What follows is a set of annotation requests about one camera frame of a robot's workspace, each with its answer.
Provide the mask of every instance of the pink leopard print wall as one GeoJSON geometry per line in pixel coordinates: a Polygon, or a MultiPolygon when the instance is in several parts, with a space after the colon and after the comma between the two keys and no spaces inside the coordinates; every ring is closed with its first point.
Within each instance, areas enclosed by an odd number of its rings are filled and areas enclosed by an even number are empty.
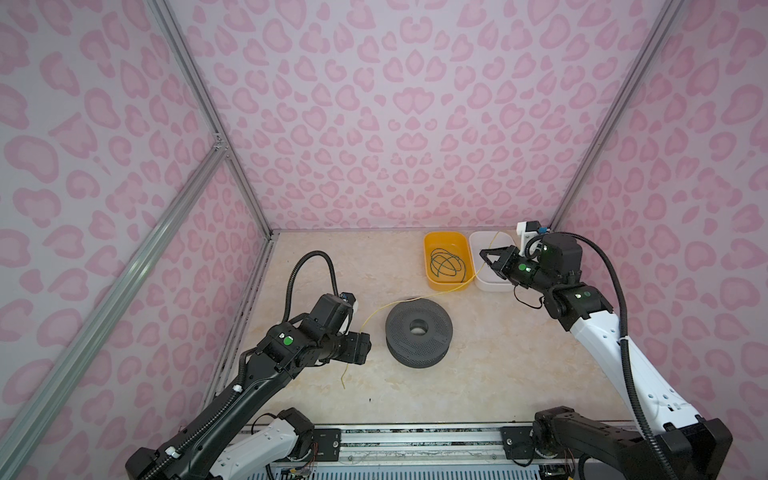
{"type": "Polygon", "coordinates": [[[651,362],[730,428],[727,480],[768,475],[766,24],[765,2],[692,2],[565,224],[611,255],[651,362]]]}
{"type": "Polygon", "coordinates": [[[275,228],[546,222],[661,0],[173,0],[275,228]]]}
{"type": "Polygon", "coordinates": [[[212,138],[141,0],[0,12],[2,435],[212,138]]]}
{"type": "Polygon", "coordinates": [[[222,165],[19,478],[124,478],[193,419],[262,244],[222,165]]]}

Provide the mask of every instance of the metal grate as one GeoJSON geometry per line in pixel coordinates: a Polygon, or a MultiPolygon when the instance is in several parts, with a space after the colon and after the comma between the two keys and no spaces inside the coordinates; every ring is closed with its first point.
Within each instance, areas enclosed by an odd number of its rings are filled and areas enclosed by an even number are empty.
{"type": "MultiPolygon", "coordinates": [[[[275,468],[279,478],[280,468],[275,468]]],[[[255,474],[247,480],[264,480],[255,474]]],[[[540,480],[538,466],[515,465],[377,465],[323,466],[310,480],[540,480]]]]}

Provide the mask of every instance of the aluminum frame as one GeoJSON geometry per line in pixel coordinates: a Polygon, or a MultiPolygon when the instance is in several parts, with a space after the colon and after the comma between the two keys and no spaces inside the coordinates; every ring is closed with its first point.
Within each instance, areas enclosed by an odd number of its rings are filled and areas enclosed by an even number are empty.
{"type": "Polygon", "coordinates": [[[157,25],[163,32],[166,41],[170,47],[171,52],[176,58],[176,62],[181,68],[184,78],[187,79],[187,83],[190,85],[192,95],[197,99],[197,103],[200,105],[200,112],[205,117],[208,127],[211,133],[220,142],[223,148],[232,150],[232,155],[227,159],[237,187],[242,192],[243,197],[246,199],[246,204],[250,209],[254,218],[256,218],[259,228],[266,238],[270,238],[272,230],[266,218],[264,212],[261,210],[259,201],[256,197],[256,192],[253,191],[253,186],[248,181],[243,165],[237,157],[237,154],[231,149],[232,142],[227,135],[227,130],[224,128],[221,118],[219,117],[214,101],[211,98],[208,90],[203,82],[203,76],[200,74],[200,69],[190,53],[189,45],[184,37],[184,33],[181,31],[174,10],[170,7],[167,0],[146,0],[149,9],[154,14],[157,20],[157,25]]]}
{"type": "Polygon", "coordinates": [[[598,132],[584,154],[584,160],[581,161],[576,174],[565,190],[563,200],[552,216],[552,222],[550,222],[552,230],[557,230],[561,227],[568,209],[571,208],[576,195],[581,190],[581,186],[587,180],[591,168],[598,162],[605,143],[616,130],[616,126],[621,118],[623,118],[624,112],[640,88],[646,73],[650,70],[651,65],[664,46],[664,42],[669,38],[672,28],[680,18],[680,11],[686,3],[687,0],[667,0],[661,7],[661,12],[656,18],[653,27],[651,27],[650,34],[637,54],[627,77],[624,79],[624,83],[621,85],[621,89],[605,116],[605,120],[603,120],[600,128],[598,128],[598,132]]]}
{"type": "Polygon", "coordinates": [[[0,480],[12,480],[26,465],[208,182],[213,179],[221,162],[228,156],[230,153],[219,146],[208,152],[138,247],[123,273],[86,319],[72,343],[58,357],[35,394],[25,403],[0,443],[0,480]]]}
{"type": "Polygon", "coordinates": [[[261,285],[266,274],[266,268],[269,261],[272,258],[272,251],[275,246],[275,240],[268,240],[264,243],[264,247],[261,250],[261,255],[258,259],[258,263],[253,268],[251,277],[248,280],[248,284],[243,291],[243,298],[240,301],[240,306],[237,309],[235,320],[232,324],[229,334],[227,335],[227,341],[224,343],[224,347],[221,350],[219,356],[219,369],[208,384],[206,388],[203,401],[200,403],[198,413],[214,399],[214,396],[221,393],[230,378],[232,368],[237,361],[237,352],[240,347],[240,343],[243,340],[246,326],[250,320],[251,312],[256,305],[257,296],[261,290],[261,285]]]}

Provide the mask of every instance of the spool center hole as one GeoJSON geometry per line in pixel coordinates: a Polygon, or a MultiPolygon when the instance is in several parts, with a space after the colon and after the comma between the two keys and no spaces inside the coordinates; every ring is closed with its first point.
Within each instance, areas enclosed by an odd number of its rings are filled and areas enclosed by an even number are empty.
{"type": "Polygon", "coordinates": [[[425,322],[422,319],[415,319],[411,322],[410,325],[411,333],[417,336],[422,336],[427,333],[427,330],[429,330],[429,327],[427,326],[427,322],[425,322]]]}

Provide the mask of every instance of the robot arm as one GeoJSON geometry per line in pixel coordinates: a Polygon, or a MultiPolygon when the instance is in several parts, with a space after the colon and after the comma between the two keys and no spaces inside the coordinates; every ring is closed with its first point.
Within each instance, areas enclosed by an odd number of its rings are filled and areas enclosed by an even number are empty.
{"type": "MultiPolygon", "coordinates": [[[[367,333],[341,333],[353,311],[354,296],[325,294],[311,313],[272,326],[256,348],[240,356],[237,378],[195,420],[157,450],[138,449],[126,462],[131,480],[205,480],[210,474],[238,478],[240,465],[229,465],[220,454],[254,414],[301,371],[330,360],[362,365],[371,348],[367,333]]],[[[295,409],[281,412],[263,433],[235,445],[229,456],[249,466],[292,456],[302,458],[310,448],[313,425],[295,409]]]]}
{"type": "MultiPolygon", "coordinates": [[[[581,282],[581,247],[576,239],[566,233],[547,233],[538,222],[521,222],[518,234],[524,251],[511,245],[482,250],[480,256],[501,278],[544,296],[549,315],[595,358],[635,416],[624,381],[620,320],[598,289],[581,282]],[[525,252],[533,246],[534,254],[525,252]]],[[[733,441],[727,427],[719,419],[704,420],[632,339],[626,340],[634,390],[666,460],[678,478],[714,480],[733,441]]],[[[537,413],[534,437],[553,452],[567,447],[586,453],[630,480],[666,476],[642,435],[586,419],[567,407],[537,413]]]]}

